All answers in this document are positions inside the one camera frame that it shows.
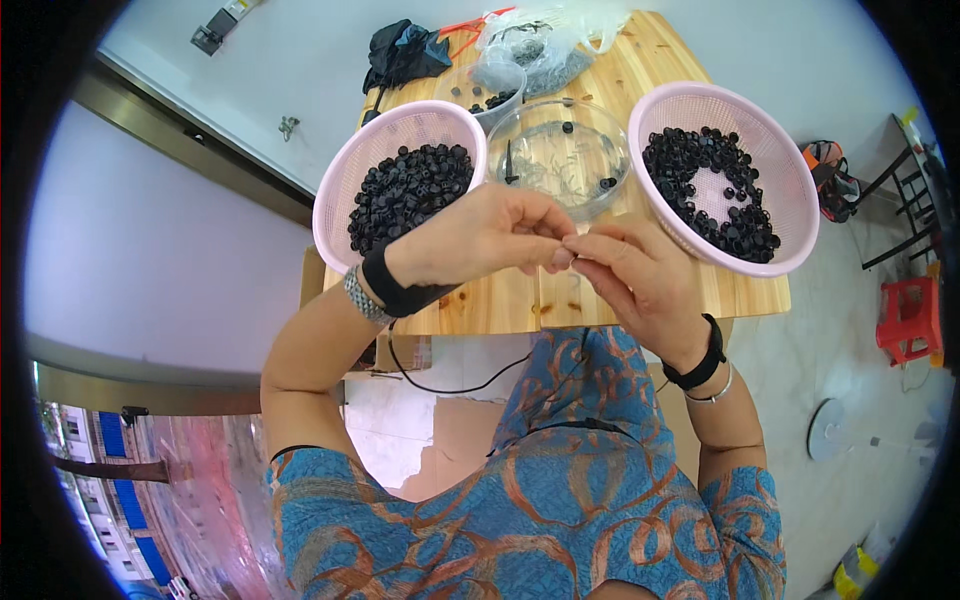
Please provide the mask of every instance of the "blue dress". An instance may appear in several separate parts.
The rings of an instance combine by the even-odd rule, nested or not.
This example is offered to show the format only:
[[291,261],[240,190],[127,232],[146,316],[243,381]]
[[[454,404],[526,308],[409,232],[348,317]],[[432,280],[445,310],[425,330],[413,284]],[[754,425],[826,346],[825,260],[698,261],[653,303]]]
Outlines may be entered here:
[[583,598],[608,579],[659,598],[782,598],[774,481],[703,492],[677,469],[642,351],[619,327],[544,331],[486,465],[419,503],[341,452],[271,462],[276,545],[304,598]]

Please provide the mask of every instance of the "building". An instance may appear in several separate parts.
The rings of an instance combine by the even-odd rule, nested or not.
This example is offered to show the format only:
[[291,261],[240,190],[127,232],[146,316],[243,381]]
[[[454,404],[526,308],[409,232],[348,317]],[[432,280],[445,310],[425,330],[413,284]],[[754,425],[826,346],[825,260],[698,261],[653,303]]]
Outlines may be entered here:
[[[66,405],[54,405],[54,408],[62,432],[61,447],[66,450],[67,458],[84,463],[140,462],[132,432],[116,413]],[[63,473],[61,481],[91,547],[114,578],[153,582],[165,591],[174,564],[151,514],[150,503],[140,501],[140,497],[145,497],[146,484],[71,473]]]

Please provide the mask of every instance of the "red plastic stool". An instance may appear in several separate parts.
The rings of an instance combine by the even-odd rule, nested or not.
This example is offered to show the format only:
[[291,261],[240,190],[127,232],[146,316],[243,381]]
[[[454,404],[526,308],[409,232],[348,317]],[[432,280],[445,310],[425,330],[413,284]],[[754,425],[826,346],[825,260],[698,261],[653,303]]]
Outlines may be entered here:
[[890,355],[890,366],[941,351],[940,285],[932,277],[917,277],[880,285],[882,321],[876,326],[876,346]]

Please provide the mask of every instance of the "hand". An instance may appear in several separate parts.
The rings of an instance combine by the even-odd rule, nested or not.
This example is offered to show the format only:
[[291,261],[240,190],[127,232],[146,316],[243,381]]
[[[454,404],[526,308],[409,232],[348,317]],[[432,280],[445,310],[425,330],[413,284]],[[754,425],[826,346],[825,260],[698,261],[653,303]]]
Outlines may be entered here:
[[693,267],[656,224],[633,218],[564,238],[573,268],[593,285],[634,339],[679,371],[707,355],[710,325],[701,316]]
[[507,267],[557,273],[573,260],[561,240],[576,232],[546,194],[487,183],[396,240],[384,258],[403,287],[465,283]]

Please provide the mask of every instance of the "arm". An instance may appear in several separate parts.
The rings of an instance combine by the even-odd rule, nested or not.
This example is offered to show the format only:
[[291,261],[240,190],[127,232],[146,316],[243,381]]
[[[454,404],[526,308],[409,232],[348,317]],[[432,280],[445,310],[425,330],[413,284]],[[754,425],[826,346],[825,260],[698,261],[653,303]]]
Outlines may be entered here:
[[[634,220],[570,236],[579,254],[573,267],[613,309],[620,324],[645,348],[679,372],[690,372],[707,354],[710,327],[701,317],[690,259],[657,227]],[[730,363],[721,363],[692,397],[718,394]],[[763,432],[743,379],[734,369],[729,391],[714,404],[687,402],[701,442],[698,488],[737,467],[766,468]]]
[[[573,222],[543,194],[483,185],[391,244],[387,268],[403,287],[462,283],[508,267],[556,272],[573,255],[560,240]],[[378,301],[358,272],[361,287]],[[329,390],[380,327],[367,321],[343,285],[310,301],[280,331],[260,378],[267,454],[318,445],[360,457]]]

